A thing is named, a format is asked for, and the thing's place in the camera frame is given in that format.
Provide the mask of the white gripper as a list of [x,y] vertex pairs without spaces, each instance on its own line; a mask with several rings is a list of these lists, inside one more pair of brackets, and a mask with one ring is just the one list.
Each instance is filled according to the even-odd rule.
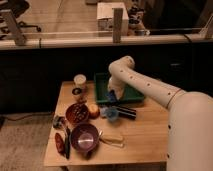
[[116,99],[120,100],[124,95],[125,84],[124,83],[116,83],[112,80],[108,83],[108,91],[114,91]]

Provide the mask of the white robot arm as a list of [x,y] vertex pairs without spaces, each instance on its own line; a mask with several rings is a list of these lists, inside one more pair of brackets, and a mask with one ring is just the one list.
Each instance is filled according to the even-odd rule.
[[167,171],[213,171],[213,97],[187,92],[134,70],[124,56],[109,64],[108,90],[120,99],[126,84],[169,111]]

